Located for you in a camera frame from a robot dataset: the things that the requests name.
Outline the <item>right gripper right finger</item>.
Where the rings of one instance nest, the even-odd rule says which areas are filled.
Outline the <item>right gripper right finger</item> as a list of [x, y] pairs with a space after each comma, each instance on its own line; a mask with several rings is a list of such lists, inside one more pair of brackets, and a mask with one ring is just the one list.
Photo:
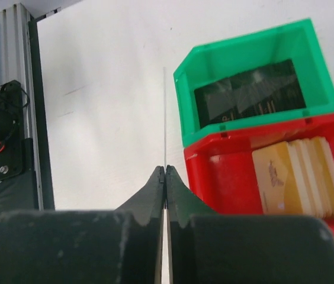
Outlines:
[[171, 283], [334, 283], [334, 236], [305, 216], [222, 215], [165, 174]]

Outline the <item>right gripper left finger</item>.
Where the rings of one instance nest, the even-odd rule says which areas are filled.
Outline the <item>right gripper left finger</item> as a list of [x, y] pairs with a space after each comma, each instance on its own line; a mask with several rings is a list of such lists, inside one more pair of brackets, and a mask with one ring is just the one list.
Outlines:
[[106, 211], [0, 215], [0, 283], [160, 283], [165, 171]]

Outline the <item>dark grey credit card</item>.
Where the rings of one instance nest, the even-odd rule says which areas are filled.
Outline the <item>dark grey credit card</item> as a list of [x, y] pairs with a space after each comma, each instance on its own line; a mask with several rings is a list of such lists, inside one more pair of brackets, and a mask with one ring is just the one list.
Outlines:
[[[163, 166], [167, 169], [167, 93], [168, 93], [168, 68], [163, 67]], [[164, 221], [163, 221], [163, 257], [162, 257], [162, 283], [170, 283], [169, 278], [169, 235], [168, 235], [168, 210], [165, 200]]]

